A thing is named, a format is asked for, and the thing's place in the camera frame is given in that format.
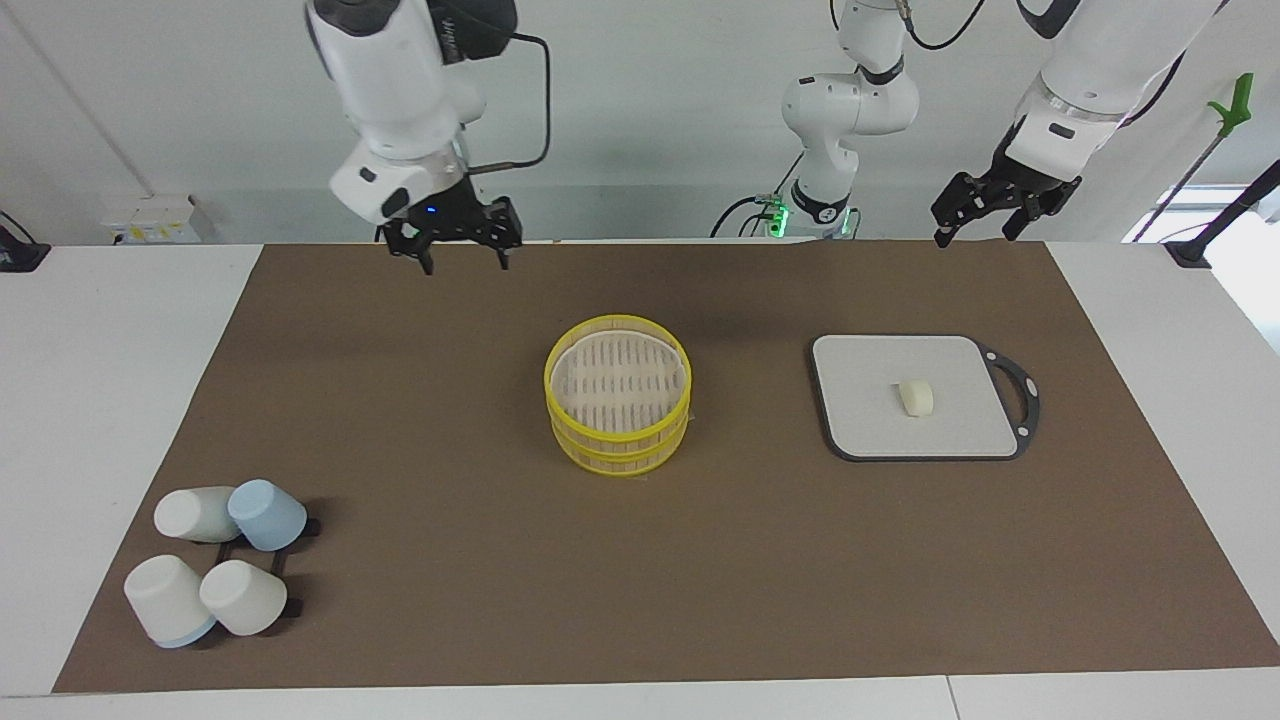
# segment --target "white cup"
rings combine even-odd
[[[243,560],[228,560],[200,583],[200,600],[232,634],[261,633],[284,611],[284,580]]]
[[[200,601],[200,575],[174,555],[160,555],[124,579],[124,597],[151,642],[164,648],[191,644],[214,626]]]
[[[227,542],[241,534],[227,511],[236,488],[175,489],[156,503],[152,515],[160,534],[195,542]]]

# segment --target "white table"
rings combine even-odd
[[[0,277],[0,717],[1280,717],[1280,667],[45,697],[259,251],[68,247]],[[1280,637],[1280,356],[1160,247],[1051,251]]]

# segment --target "cup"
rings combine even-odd
[[[124,578],[124,597],[151,642],[164,648],[191,644],[214,626],[200,601],[200,575],[174,555],[160,555]]]
[[[275,552],[298,539],[307,524],[307,509],[261,478],[236,488],[227,501],[227,511],[250,544],[264,552]]]
[[[200,601],[232,634],[261,633],[284,611],[284,580],[243,560],[228,560],[200,583]]]
[[[195,542],[227,542],[239,536],[239,525],[227,511],[234,488],[209,487],[175,489],[156,503],[155,520],[160,534]]]

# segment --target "cutting board handle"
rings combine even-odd
[[[1039,387],[1036,386],[1036,380],[1027,374],[1027,370],[1021,365],[980,342],[977,342],[977,345],[982,351],[982,359],[987,363],[988,370],[995,368],[1009,375],[1014,382],[1014,388],[1018,389],[1018,393],[1023,398],[1023,405],[1027,406],[1027,413],[1023,418],[1016,419],[1010,414],[1009,404],[1005,402],[1005,398],[1000,398],[1000,402],[1005,406],[1005,413],[1010,415],[1009,427],[1014,430],[1014,438],[1018,441],[1018,451],[1011,457],[1018,457],[1030,447],[1032,439],[1036,438],[1036,429],[1039,427]]]

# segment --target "green indicator light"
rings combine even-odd
[[[787,210],[786,205],[778,206],[773,213],[773,220],[769,223],[769,234],[773,237],[782,237],[787,232],[787,219],[791,217],[791,210]]]

